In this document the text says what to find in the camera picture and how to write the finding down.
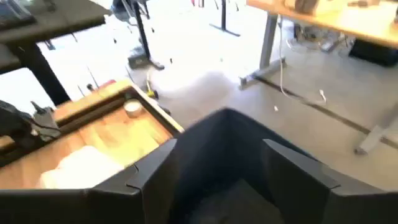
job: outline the wooden desk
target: wooden desk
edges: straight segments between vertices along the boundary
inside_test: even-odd
[[[129,88],[131,85],[146,100],[146,95],[130,81],[117,82],[87,96],[77,102],[68,102],[55,110],[57,121],[67,119],[79,111],[99,101]],[[151,104],[175,129],[183,129],[157,105]],[[137,118],[129,118],[123,108],[119,108],[90,124],[81,127],[61,139],[38,149],[0,169],[0,189],[36,188],[41,173],[52,170],[71,152],[85,145],[94,146],[116,162],[127,166],[136,162],[160,144],[170,139],[172,134],[145,110]],[[10,144],[9,138],[0,138],[0,148]]]
[[[393,23],[398,3],[381,1],[367,8],[345,6],[342,11],[319,16],[299,14],[278,0],[246,0],[248,6],[271,14],[351,34],[359,39],[398,49],[398,24]]]
[[[15,57],[5,45],[0,44],[0,75],[22,68],[18,58]]]
[[[249,80],[262,80],[267,82],[266,76],[280,68],[285,62],[278,58],[271,62],[272,45],[274,43],[277,16],[281,15],[291,19],[307,22],[320,27],[334,29],[345,34],[376,44],[398,49],[398,24],[394,23],[398,3],[381,1],[377,6],[367,8],[343,6],[342,10],[311,16],[299,14],[285,7],[281,0],[247,0],[247,5],[268,11],[266,33],[262,44],[259,69],[241,78],[241,86]],[[366,154],[373,149],[384,137],[386,129],[397,119],[398,103],[394,109],[378,125],[372,128],[365,140],[354,149],[357,154]]]
[[[37,22],[0,33],[0,44],[6,44],[35,75],[55,105],[70,100],[36,42],[71,34],[104,24],[104,15],[110,12],[89,0],[53,0],[54,12],[48,12],[42,0],[35,0],[28,10]]]

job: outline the cable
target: cable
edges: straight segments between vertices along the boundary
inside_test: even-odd
[[[344,41],[346,42],[346,47],[348,47],[348,43],[347,43],[347,35],[344,34]]]
[[[81,88],[80,88],[79,85],[77,85],[77,88],[80,90],[81,95],[82,95],[83,97],[85,97],[85,94],[83,93],[83,90],[81,90]]]
[[[70,31],[70,34],[75,39],[76,44],[79,44],[79,41],[77,40],[75,34],[72,31]],[[90,74],[91,78],[93,79],[95,85],[97,86],[97,88],[99,88],[100,86],[98,85],[97,81],[95,80],[95,77],[94,77],[93,73],[91,72],[90,68],[88,67],[87,63],[85,63],[85,66],[86,66],[86,68],[88,70],[88,73]]]
[[[147,83],[147,91],[149,91],[149,92],[152,92],[152,83],[151,83],[151,76],[152,76],[152,71],[153,71],[153,69],[152,69],[152,67],[150,67],[149,69],[148,69],[148,71],[147,71],[147,80],[146,80],[146,83]]]
[[[133,83],[135,83],[135,81],[131,78],[131,74],[130,74],[129,70],[127,69],[127,66],[126,66],[126,65],[124,65],[124,69],[126,69],[126,72],[127,72],[127,74],[129,75],[130,80],[131,80]]]
[[[323,29],[319,29],[314,26],[307,27],[307,29],[311,29],[311,32],[306,31],[306,28],[300,28],[300,31],[294,29],[296,38],[286,39],[286,44],[290,50],[301,54],[308,51],[320,50],[322,47],[322,41],[329,39],[331,36],[331,32],[329,30],[323,31]],[[299,45],[304,49],[295,47],[295,45]]]
[[[28,115],[24,114],[24,113],[18,113],[19,117],[26,120],[27,122],[34,124],[40,128],[44,128],[44,129],[50,129],[50,130],[54,130],[54,131],[58,131],[59,133],[62,133],[61,130],[59,130],[58,128],[53,128],[53,127],[49,127],[49,126],[44,126],[39,124],[38,122],[36,122],[33,118],[29,117]]]
[[[280,91],[286,97],[293,99],[293,100],[297,100],[297,101],[307,104],[307,105],[325,105],[326,104],[326,96],[325,96],[325,93],[323,92],[323,90],[319,90],[319,94],[321,95],[322,100],[318,100],[318,101],[310,101],[304,97],[291,96],[285,92],[285,90],[284,90],[284,63],[282,61],[282,22],[283,22],[283,17],[280,16],[280,22],[278,23],[279,35],[280,35],[280,39],[279,39],[279,58],[280,58],[279,59],[279,65],[280,65],[279,87],[280,87]]]
[[[47,137],[50,138],[51,140],[57,140],[57,137],[51,136],[49,134],[39,134],[40,137]]]

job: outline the wooden desktop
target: wooden desktop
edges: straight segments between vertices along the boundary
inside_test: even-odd
[[[97,90],[76,102],[67,102],[55,110],[59,122],[75,113],[113,97],[118,92],[133,87],[150,108],[162,116],[173,127],[174,133],[166,128],[158,118],[145,109],[139,116],[129,118],[123,107],[82,126],[62,138],[31,152],[28,155],[0,168],[0,189],[34,189],[40,175],[55,169],[58,163],[73,151],[83,146],[94,146],[103,154],[123,166],[128,166],[156,149],[183,129],[130,81],[114,83]],[[0,149],[12,143],[9,138],[0,138]]]
[[[398,48],[398,24],[394,18],[398,3],[381,1],[378,6],[343,6],[341,11],[312,16],[285,7],[280,0],[247,0],[248,6],[271,14],[351,34],[359,39]]]

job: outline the desk leg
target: desk leg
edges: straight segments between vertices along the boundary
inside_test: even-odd
[[[365,140],[354,149],[355,154],[363,155],[374,149],[379,143],[380,139],[383,138],[386,131],[398,118],[398,103],[394,105],[389,114],[384,117],[379,124],[372,128],[371,132],[366,136]]]
[[[60,105],[70,98],[58,81],[49,63],[35,44],[8,45],[10,51],[18,57],[23,67],[32,71],[55,105]]]
[[[285,58],[278,58],[271,62],[272,46],[274,44],[274,36],[276,30],[278,17],[277,15],[267,16],[266,32],[264,34],[264,41],[262,43],[260,68],[255,72],[245,77],[240,77],[241,87],[246,86],[252,80],[265,79],[266,76],[272,75],[276,70],[279,69],[280,60],[285,63]]]
[[[141,15],[140,15],[140,12],[139,12],[138,2],[136,2],[136,1],[133,2],[132,6],[133,6],[133,9],[134,9],[134,13],[136,15],[138,31],[139,31],[139,35],[140,35],[141,40],[142,40],[142,46],[143,46],[143,48],[145,50],[145,55],[146,55],[146,57],[148,59],[148,62],[150,64],[152,64],[152,66],[154,66],[157,70],[163,70],[164,69],[164,65],[162,65],[159,62],[156,62],[152,58],[152,56],[150,55],[148,41],[147,41],[147,36],[145,35],[144,25],[142,23]]]
[[[142,4],[144,5],[145,13],[147,14],[147,15],[146,15],[146,16],[147,16],[147,19],[149,20],[149,19],[150,19],[150,16],[149,16],[149,11],[148,11],[147,0],[143,0],[143,1],[142,1]]]
[[[210,24],[212,27],[222,30],[223,32],[232,34],[236,37],[240,37],[241,34],[236,34],[234,32],[229,31],[228,29],[226,29],[226,0],[222,0],[221,1],[221,27],[218,27],[216,25]]]

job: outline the wooden tray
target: wooden tray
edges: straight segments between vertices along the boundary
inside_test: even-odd
[[[123,109],[126,94],[143,104],[145,110],[140,116],[127,116]],[[37,188],[41,173],[56,168],[64,157],[86,145],[128,166],[183,131],[127,81],[107,86],[80,101],[66,103],[55,111],[55,117],[63,136],[2,167],[0,189]],[[13,142],[4,140],[2,148],[10,154],[21,150]]]

